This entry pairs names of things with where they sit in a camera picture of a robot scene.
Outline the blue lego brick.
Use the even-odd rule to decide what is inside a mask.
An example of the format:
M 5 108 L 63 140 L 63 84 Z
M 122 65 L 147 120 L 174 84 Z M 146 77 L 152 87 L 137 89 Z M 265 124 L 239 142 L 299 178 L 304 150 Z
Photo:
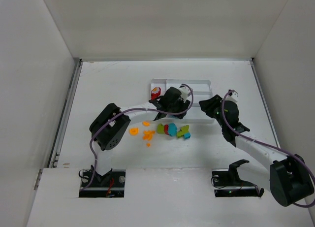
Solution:
M 188 133 L 185 133 L 184 134 L 184 136 L 183 136 L 183 138 L 185 139 L 185 140 L 187 140 L 187 139 L 189 139 L 191 137 L 191 134 L 188 132 Z

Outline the green lego brick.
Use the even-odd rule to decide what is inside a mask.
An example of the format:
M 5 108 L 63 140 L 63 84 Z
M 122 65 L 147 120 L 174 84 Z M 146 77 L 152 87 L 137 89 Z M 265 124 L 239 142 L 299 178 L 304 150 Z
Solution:
M 189 125 L 185 125 L 183 127 L 180 128 L 180 130 L 177 132 L 177 138 L 183 138 L 185 133 L 190 133 L 189 131 Z

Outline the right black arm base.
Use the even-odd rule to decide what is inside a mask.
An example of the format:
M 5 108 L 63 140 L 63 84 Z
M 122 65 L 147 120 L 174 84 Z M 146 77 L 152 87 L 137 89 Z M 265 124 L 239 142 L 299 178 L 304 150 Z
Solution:
M 211 184 L 214 187 L 215 197 L 259 197 L 265 192 L 263 188 L 239 177 L 238 168 L 250 163 L 242 159 L 233 162 L 225 169 L 213 169 Z

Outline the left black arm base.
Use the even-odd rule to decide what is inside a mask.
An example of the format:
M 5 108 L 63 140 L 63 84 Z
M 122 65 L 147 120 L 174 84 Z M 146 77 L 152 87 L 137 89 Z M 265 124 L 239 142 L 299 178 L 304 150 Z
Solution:
M 78 175 L 81 178 L 80 198 L 123 198 L 125 196 L 126 170 L 111 169 L 105 175 L 97 172 L 93 179 L 94 167 L 82 169 Z

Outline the red flower lego piece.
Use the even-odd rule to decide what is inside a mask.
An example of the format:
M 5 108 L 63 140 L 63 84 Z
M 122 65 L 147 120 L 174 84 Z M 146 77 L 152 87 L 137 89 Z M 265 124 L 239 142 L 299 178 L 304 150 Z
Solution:
M 156 99 L 157 97 L 159 97 L 161 94 L 161 88 L 160 87 L 154 87 L 151 90 L 151 100 Z

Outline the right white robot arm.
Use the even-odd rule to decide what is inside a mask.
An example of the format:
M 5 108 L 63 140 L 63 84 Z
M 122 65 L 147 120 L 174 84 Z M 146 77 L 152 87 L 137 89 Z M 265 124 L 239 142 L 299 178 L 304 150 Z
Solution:
M 239 122 L 239 110 L 230 90 L 224 97 L 218 95 L 199 102 L 201 110 L 216 119 L 225 140 L 243 150 L 267 170 L 267 186 L 274 199 L 282 206 L 296 205 L 315 191 L 315 176 L 304 160 L 283 149 L 258 141 L 250 129 Z

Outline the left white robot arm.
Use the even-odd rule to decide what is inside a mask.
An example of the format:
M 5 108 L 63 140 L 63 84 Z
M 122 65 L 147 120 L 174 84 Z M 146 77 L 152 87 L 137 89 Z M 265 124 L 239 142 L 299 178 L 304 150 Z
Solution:
M 142 105 L 122 108 L 114 103 L 108 104 L 89 128 L 92 135 L 89 147 L 94 156 L 94 164 L 91 166 L 92 176 L 88 185 L 93 181 L 103 183 L 107 174 L 99 168 L 102 162 L 98 160 L 98 154 L 93 148 L 94 142 L 102 152 L 110 151 L 119 144 L 128 126 L 157 121 L 167 115 L 182 119 L 191 109 L 193 101 L 192 88 L 181 84 L 179 88 L 170 87 L 163 95 Z

